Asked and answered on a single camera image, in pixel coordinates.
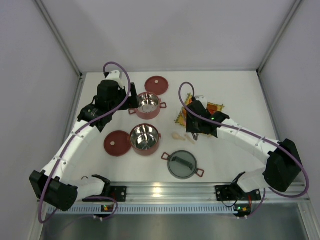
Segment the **metal tongs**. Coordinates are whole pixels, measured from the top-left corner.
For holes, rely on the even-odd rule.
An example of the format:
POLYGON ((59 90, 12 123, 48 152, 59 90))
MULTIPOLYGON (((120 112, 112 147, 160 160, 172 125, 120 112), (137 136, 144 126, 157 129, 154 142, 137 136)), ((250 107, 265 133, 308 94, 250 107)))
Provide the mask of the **metal tongs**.
POLYGON ((195 141, 197 141, 199 138, 199 133, 192 133, 192 137, 195 141))

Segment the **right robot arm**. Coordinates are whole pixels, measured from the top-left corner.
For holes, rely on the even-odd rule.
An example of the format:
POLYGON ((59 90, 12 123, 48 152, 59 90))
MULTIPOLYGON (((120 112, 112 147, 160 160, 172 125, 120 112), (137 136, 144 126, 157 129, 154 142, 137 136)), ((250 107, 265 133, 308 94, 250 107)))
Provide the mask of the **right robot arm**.
POLYGON ((237 197, 264 188, 284 193, 302 171, 301 158, 293 141, 269 140, 250 133, 227 114, 221 111, 210 113, 195 98, 186 106, 186 131, 228 141, 263 164, 257 170, 239 173, 231 182, 230 191, 237 197))

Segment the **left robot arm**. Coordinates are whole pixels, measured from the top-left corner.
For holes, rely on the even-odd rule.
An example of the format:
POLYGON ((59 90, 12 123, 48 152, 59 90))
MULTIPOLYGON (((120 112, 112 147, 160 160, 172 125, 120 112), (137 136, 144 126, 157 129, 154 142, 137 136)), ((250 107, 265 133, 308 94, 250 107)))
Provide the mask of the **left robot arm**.
POLYGON ((61 211, 68 211, 76 201, 97 196, 108 197, 111 182, 94 174, 73 181, 72 175, 80 164, 87 147, 112 120, 117 110, 128 110, 138 105, 134 83, 130 92, 115 80, 103 80, 97 87, 97 95, 84 107, 69 137, 53 159, 41 170, 29 177, 36 197, 61 211))

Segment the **bamboo tray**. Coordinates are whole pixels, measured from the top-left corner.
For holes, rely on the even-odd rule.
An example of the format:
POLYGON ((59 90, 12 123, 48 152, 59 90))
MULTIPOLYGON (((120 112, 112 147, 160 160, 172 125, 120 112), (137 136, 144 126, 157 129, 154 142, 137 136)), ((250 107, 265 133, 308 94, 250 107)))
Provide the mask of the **bamboo tray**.
MULTIPOLYGON (((192 100, 196 100, 196 98, 194 96, 192 96, 191 93, 189 93, 187 95, 187 98, 184 102, 184 104, 187 106, 192 100)), ((207 109, 209 109, 209 107, 216 107, 217 108, 217 112, 213 115, 213 120, 211 119, 208 119, 208 120, 211 120, 211 121, 222 121, 222 120, 225 120, 227 118, 227 115, 222 113, 222 110, 224 109, 224 105, 218 105, 218 104, 214 104, 214 103, 207 103, 207 109)), ((182 107, 180 113, 178 114, 178 117, 176 118, 175 120, 175 123, 182 126, 182 127, 185 127, 186 128, 186 124, 187 124, 187 110, 182 107)))

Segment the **beige spoon head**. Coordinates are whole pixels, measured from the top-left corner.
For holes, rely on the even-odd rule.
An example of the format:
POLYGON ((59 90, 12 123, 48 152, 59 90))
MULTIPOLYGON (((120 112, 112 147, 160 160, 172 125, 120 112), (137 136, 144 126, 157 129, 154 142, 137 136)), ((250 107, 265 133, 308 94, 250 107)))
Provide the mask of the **beige spoon head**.
POLYGON ((173 133, 171 134, 171 137, 172 137, 174 140, 179 140, 179 141, 185 141, 185 140, 186 140, 183 136, 179 135, 179 134, 176 133, 176 132, 173 132, 173 133))

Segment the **upper pink steel pot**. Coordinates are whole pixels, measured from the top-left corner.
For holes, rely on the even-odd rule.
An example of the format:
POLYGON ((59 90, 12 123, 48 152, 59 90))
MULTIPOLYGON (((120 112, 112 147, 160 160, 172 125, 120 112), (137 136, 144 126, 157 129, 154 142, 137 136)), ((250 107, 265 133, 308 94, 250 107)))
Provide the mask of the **upper pink steel pot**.
POLYGON ((156 118, 161 109, 166 109, 167 104, 152 92, 143 92, 138 95, 138 108, 128 110, 129 115, 137 115, 143 120, 156 118))

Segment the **pink steel pot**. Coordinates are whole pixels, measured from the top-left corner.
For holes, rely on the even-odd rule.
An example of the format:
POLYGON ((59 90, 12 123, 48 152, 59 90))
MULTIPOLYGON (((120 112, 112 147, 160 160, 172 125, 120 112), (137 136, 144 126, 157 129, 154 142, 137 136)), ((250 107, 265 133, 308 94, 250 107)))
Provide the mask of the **pink steel pot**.
POLYGON ((167 104, 152 92, 143 92, 138 95, 138 108, 128 110, 129 115, 137 115, 143 120, 156 118, 161 109, 166 109, 167 104))
POLYGON ((158 150, 161 138, 162 135, 155 126, 142 123, 131 130, 129 143, 138 155, 150 156, 158 150))

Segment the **upper dark red lid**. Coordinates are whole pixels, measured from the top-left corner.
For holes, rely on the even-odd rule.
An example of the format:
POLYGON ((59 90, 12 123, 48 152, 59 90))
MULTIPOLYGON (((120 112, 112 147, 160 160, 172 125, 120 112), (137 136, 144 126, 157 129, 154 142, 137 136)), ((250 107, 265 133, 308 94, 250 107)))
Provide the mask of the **upper dark red lid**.
POLYGON ((162 76, 152 76, 146 80, 144 87, 147 92, 160 96, 168 90, 169 83, 167 79, 162 76))

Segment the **dark red lid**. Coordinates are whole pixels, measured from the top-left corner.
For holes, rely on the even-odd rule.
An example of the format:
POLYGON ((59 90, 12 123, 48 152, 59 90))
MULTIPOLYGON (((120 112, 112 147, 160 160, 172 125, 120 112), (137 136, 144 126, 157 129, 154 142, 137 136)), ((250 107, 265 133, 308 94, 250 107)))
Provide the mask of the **dark red lid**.
POLYGON ((147 92, 160 96, 168 90, 169 83, 167 79, 162 76, 152 76, 146 80, 144 87, 147 92))
POLYGON ((130 149, 129 134, 122 130, 111 132, 104 139, 104 150, 113 157, 125 155, 130 149))

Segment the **lower dark red lid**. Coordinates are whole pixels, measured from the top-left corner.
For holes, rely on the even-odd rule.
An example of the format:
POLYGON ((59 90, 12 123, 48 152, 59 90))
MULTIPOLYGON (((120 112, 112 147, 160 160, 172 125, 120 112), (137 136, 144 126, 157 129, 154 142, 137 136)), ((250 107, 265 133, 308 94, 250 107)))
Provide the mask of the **lower dark red lid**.
POLYGON ((125 155, 130 149, 129 134, 122 130, 111 132, 104 139, 104 150, 113 157, 125 155))

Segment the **lower pink steel pot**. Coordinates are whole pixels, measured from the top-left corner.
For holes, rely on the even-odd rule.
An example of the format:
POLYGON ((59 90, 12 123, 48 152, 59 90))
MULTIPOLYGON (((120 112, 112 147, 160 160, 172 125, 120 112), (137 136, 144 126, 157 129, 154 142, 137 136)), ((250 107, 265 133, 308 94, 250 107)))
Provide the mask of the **lower pink steel pot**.
POLYGON ((142 123, 131 130, 129 143, 138 155, 150 156, 158 150, 161 138, 162 135, 155 126, 142 123))

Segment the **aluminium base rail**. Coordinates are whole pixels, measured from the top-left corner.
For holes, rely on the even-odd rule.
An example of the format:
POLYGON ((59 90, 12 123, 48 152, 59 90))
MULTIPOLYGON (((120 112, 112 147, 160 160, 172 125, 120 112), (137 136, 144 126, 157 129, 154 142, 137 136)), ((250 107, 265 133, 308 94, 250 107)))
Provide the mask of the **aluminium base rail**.
POLYGON ((260 201, 219 201, 215 183, 124 183, 125 197, 113 202, 77 202, 68 214, 118 215, 129 214, 236 214, 241 208, 256 208, 260 201))

